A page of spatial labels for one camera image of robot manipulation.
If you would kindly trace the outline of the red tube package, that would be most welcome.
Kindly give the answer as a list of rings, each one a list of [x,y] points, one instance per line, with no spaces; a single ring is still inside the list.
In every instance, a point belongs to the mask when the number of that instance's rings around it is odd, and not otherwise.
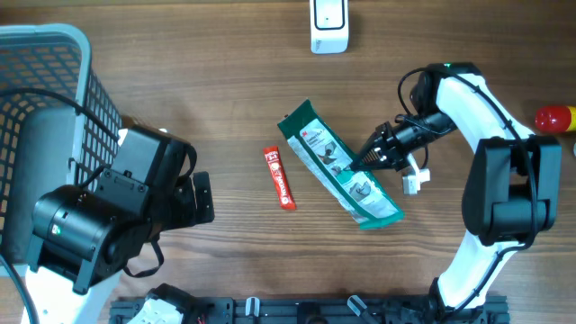
[[[263,149],[263,152],[270,175],[274,181],[280,206],[285,210],[295,210],[296,203],[287,182],[278,147],[267,147]]]

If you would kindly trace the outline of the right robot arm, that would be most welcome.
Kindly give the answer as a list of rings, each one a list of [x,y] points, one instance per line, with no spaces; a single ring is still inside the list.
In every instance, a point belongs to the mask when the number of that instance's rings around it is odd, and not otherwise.
[[[434,321],[474,319],[503,266],[529,249],[555,222],[562,148],[534,134],[498,102],[472,63],[436,63],[415,69],[414,113],[376,128],[350,164],[353,171],[424,169],[412,153],[460,131],[474,154],[462,199],[466,232],[450,266],[430,287],[425,316]]]

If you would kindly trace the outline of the red sauce bottle green cap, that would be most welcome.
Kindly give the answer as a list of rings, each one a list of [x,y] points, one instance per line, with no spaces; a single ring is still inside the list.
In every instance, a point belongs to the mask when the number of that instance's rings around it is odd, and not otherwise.
[[[535,126],[545,133],[575,131],[575,107],[569,105],[548,105],[535,114]]]

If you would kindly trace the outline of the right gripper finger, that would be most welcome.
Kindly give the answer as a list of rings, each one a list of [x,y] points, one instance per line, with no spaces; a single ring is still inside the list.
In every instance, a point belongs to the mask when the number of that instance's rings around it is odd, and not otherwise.
[[[362,146],[358,157],[361,162],[389,162],[391,124],[387,121],[375,128],[374,133]]]
[[[390,160],[385,155],[382,155],[381,151],[374,150],[358,154],[349,165],[349,168],[355,172],[390,169],[391,167]]]

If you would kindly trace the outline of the green glove package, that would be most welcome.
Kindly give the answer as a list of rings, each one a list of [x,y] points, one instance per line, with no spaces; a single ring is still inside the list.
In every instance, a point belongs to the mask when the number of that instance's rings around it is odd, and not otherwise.
[[[337,199],[362,230],[387,227],[404,211],[369,171],[350,169],[356,156],[305,100],[278,128],[299,160]]]

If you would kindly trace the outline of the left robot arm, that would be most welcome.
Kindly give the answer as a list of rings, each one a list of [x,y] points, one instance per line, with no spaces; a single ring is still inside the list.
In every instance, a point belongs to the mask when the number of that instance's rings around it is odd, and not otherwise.
[[[110,165],[45,193],[32,210],[24,323],[95,323],[130,259],[163,231],[214,219],[210,178],[187,141],[134,126]]]

